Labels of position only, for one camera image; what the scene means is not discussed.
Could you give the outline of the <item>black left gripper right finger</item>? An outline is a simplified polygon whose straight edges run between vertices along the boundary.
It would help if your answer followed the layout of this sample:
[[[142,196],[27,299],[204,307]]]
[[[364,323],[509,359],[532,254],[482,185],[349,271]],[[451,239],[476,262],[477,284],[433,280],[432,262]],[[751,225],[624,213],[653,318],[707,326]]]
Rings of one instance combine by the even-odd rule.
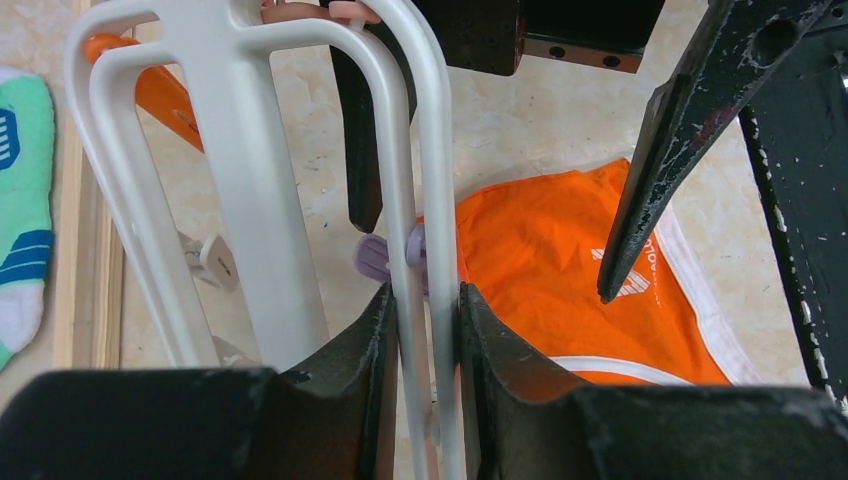
[[[785,387],[595,385],[462,284],[457,345],[470,479],[843,479],[847,421]]]

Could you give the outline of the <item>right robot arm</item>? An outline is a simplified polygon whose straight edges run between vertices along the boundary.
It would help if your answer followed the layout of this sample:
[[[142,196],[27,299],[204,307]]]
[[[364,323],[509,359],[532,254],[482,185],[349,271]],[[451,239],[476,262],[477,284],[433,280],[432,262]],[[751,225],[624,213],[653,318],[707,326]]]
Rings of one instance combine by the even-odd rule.
[[[635,72],[660,1],[421,1],[449,65],[525,56]],[[810,383],[847,404],[847,5],[711,1],[653,93],[608,239],[610,299],[684,179],[738,120]]]

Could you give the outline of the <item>orange underwear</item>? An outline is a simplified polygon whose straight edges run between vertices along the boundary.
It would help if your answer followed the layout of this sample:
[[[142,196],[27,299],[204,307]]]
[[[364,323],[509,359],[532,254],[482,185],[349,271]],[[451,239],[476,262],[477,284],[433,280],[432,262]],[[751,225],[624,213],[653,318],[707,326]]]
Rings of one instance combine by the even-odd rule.
[[[458,270],[509,329],[598,384],[756,385],[761,376],[672,211],[616,298],[597,279],[630,163],[494,184],[456,208]]]

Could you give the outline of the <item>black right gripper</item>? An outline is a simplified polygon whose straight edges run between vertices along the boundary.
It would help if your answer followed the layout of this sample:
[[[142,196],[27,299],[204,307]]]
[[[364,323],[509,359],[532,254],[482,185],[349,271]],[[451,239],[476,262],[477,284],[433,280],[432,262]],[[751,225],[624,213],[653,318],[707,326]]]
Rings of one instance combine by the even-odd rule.
[[[635,74],[663,0],[416,1],[451,67],[511,76],[524,56]],[[696,164],[830,8],[711,1],[641,125],[597,280],[612,302]]]

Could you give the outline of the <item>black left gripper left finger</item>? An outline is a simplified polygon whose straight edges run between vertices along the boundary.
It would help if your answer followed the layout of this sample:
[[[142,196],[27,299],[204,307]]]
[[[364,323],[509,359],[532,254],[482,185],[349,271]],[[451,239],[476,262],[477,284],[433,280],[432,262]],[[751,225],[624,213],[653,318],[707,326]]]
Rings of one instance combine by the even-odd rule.
[[[389,479],[397,306],[360,317],[287,371],[59,370],[1,417],[5,479]]]

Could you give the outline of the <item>white multi-clip hanger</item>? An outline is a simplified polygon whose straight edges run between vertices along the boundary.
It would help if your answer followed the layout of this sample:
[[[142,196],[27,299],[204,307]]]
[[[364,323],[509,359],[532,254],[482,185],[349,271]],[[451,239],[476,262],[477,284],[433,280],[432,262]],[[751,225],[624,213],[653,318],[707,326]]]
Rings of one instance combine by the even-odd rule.
[[[219,358],[136,114],[140,74],[179,65],[260,352],[286,369],[324,345],[328,330],[270,56],[324,44],[346,53],[374,105],[414,472],[462,479],[447,66],[412,2],[371,8],[398,40],[410,81],[360,27],[316,18],[267,24],[256,1],[107,1],[85,10],[69,35],[66,95],[169,361],[212,366]]]

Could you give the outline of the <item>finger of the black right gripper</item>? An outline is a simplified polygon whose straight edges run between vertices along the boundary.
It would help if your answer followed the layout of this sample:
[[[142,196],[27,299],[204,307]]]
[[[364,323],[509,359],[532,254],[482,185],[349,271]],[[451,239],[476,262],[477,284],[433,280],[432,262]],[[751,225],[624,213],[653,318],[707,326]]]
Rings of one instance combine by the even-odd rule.
[[[330,54],[343,117],[348,218],[371,233],[383,208],[372,95],[350,56],[335,47]]]

